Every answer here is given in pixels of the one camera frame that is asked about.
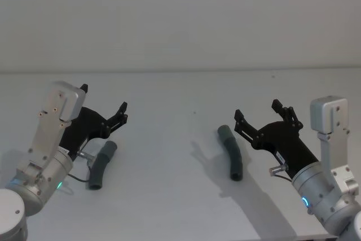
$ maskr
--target black cable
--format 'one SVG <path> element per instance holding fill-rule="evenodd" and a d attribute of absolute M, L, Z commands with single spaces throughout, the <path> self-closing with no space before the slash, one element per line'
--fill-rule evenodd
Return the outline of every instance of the black cable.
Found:
<path fill-rule="evenodd" d="M 79 181 L 79 182 L 82 182 L 82 183 L 88 183 L 89 180 L 82 180 L 82 179 L 79 179 L 78 177 L 75 177 L 74 175 L 71 175 L 71 174 L 68 174 L 69 177 L 72 177 L 73 179 Z"/>
<path fill-rule="evenodd" d="M 82 180 L 82 179 L 79 179 L 78 177 L 75 177 L 74 175 L 72 174 L 68 174 L 69 177 L 72 177 L 73 179 L 79 181 L 79 182 L 82 182 L 82 183 L 88 183 L 89 182 L 89 179 L 88 180 Z"/>
<path fill-rule="evenodd" d="M 275 176 L 275 177 L 282 178 L 282 179 L 287 180 L 288 182 L 291 182 L 291 183 L 292 183 L 292 180 L 289 179 L 289 178 L 287 178 L 287 177 L 284 177 L 284 176 L 281 176 L 281 175 L 278 175 L 278 174 L 275 174 L 274 176 Z"/>

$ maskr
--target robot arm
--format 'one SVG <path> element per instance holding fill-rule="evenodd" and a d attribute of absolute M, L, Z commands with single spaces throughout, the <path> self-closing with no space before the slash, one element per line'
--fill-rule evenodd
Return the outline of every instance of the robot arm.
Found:
<path fill-rule="evenodd" d="M 358 184 L 347 165 L 347 100 L 326 97 L 311 103 L 311 127 L 321 140 L 321 162 L 300 140 L 303 125 L 293 108 L 283 107 L 278 100 L 274 100 L 272 108 L 283 121 L 256 130 L 237 110 L 235 131 L 254 149 L 275 156 L 281 166 L 272 168 L 271 175 L 284 170 L 308 214 L 314 214 L 330 234 L 341 241 L 361 240 L 361 207 L 355 201 Z"/>
<path fill-rule="evenodd" d="M 66 82 L 54 82 L 42 111 L 28 158 L 21 161 L 16 176 L 0 189 L 0 241 L 27 239 L 26 217 L 38 213 L 73 168 L 77 156 L 89 158 L 82 152 L 89 140 L 108 138 L 127 122 L 126 103 L 106 120 L 100 114 L 83 107 L 87 85 L 80 88 Z M 96 171 L 103 176 L 116 146 L 103 151 Z M 98 157 L 91 156 L 96 164 Z"/>

